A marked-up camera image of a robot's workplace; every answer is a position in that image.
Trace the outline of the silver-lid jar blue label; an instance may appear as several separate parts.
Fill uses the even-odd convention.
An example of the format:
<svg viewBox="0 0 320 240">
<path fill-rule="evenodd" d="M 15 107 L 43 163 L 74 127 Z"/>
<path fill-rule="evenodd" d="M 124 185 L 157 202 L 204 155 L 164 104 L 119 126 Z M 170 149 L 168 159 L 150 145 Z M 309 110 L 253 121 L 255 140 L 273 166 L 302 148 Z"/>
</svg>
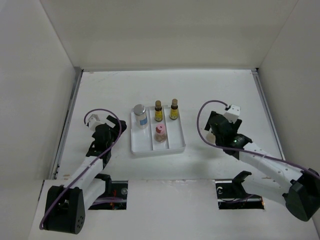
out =
<svg viewBox="0 0 320 240">
<path fill-rule="evenodd" d="M 139 128 L 145 129 L 148 125 L 147 109 L 142 104 L 137 104 L 133 108 L 136 124 Z"/>
</svg>

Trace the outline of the amber bottle gold cap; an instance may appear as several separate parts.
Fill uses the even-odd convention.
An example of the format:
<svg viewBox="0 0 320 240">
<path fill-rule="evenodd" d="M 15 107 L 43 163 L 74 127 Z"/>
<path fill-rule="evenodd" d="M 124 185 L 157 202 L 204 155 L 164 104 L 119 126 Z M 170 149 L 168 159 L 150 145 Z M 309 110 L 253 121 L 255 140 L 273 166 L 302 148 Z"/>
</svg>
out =
<svg viewBox="0 0 320 240">
<path fill-rule="evenodd" d="M 154 107 L 154 119 L 157 122 L 161 122 L 163 120 L 163 113 L 162 113 L 162 103 L 160 100 L 155 101 L 155 107 Z"/>
<path fill-rule="evenodd" d="M 178 100 L 176 98 L 174 98 L 171 101 L 171 106 L 170 106 L 170 115 L 169 117 L 172 120 L 176 120 L 179 116 L 179 110 L 178 110 Z"/>
</svg>

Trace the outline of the pink-lid spice shaker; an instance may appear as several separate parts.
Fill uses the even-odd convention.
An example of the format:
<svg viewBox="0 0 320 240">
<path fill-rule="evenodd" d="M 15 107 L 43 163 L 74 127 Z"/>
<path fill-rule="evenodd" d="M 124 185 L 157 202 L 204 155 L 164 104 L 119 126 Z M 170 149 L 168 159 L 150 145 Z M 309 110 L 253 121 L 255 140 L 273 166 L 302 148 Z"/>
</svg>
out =
<svg viewBox="0 0 320 240">
<path fill-rule="evenodd" d="M 167 130 L 164 123 L 159 123 L 156 125 L 154 138 L 159 143 L 167 140 Z"/>
</svg>

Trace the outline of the yellow-lid spice shaker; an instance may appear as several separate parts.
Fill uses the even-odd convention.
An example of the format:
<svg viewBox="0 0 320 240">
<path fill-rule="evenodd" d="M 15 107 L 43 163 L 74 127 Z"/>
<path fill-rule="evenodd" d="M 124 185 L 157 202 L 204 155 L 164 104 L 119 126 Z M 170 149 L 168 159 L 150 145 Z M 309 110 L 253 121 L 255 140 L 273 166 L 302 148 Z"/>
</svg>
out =
<svg viewBox="0 0 320 240">
<path fill-rule="evenodd" d="M 216 137 L 212 132 L 208 132 L 206 135 L 206 140 L 211 144 L 216 144 Z"/>
</svg>

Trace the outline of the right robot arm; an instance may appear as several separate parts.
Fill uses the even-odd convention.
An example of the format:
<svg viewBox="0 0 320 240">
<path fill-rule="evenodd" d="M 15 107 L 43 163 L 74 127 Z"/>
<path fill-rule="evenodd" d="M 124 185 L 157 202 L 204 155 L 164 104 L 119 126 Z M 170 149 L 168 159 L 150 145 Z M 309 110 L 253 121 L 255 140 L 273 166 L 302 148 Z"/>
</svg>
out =
<svg viewBox="0 0 320 240">
<path fill-rule="evenodd" d="M 215 136 L 217 148 L 259 170 L 273 182 L 249 171 L 233 178 L 232 192 L 238 198 L 259 195 L 284 205 L 297 219 L 307 222 L 320 208 L 320 175 L 313 169 L 268 155 L 249 137 L 238 133 L 242 120 L 229 121 L 212 111 L 205 126 Z"/>
</svg>

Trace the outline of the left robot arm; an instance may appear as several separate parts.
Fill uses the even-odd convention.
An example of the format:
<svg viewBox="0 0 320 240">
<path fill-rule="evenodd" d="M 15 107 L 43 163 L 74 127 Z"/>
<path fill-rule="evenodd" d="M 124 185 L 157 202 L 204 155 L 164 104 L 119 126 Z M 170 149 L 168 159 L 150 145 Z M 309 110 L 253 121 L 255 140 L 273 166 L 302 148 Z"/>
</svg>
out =
<svg viewBox="0 0 320 240">
<path fill-rule="evenodd" d="M 96 115 L 90 116 L 87 126 L 93 130 L 93 141 L 83 163 L 70 179 L 48 190 L 45 213 L 39 224 L 41 230 L 76 235 L 82 230 L 90 208 L 112 209 L 115 204 L 126 202 L 111 177 L 102 171 L 111 159 L 112 147 L 127 129 L 127 124 L 111 115 L 106 120 L 100 122 Z"/>
</svg>

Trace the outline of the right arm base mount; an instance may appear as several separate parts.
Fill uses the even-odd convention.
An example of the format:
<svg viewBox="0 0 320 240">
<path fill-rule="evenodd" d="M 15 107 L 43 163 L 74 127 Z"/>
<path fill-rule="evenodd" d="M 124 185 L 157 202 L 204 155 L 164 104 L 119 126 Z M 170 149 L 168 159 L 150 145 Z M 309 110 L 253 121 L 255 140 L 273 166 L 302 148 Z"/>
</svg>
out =
<svg viewBox="0 0 320 240">
<path fill-rule="evenodd" d="M 215 180 L 217 205 L 220 210 L 264 210 L 263 198 L 259 195 L 248 194 L 242 183 L 252 175 L 242 171 L 232 179 Z"/>
</svg>

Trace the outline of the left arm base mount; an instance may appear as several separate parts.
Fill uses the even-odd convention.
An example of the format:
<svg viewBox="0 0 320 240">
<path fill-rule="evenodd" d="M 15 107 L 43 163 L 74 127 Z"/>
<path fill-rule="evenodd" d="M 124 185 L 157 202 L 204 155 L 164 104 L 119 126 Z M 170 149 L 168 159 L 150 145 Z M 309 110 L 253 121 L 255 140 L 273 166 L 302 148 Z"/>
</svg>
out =
<svg viewBox="0 0 320 240">
<path fill-rule="evenodd" d="M 94 201 L 90 210 L 126 210 L 128 181 L 112 181 L 109 189 Z"/>
</svg>

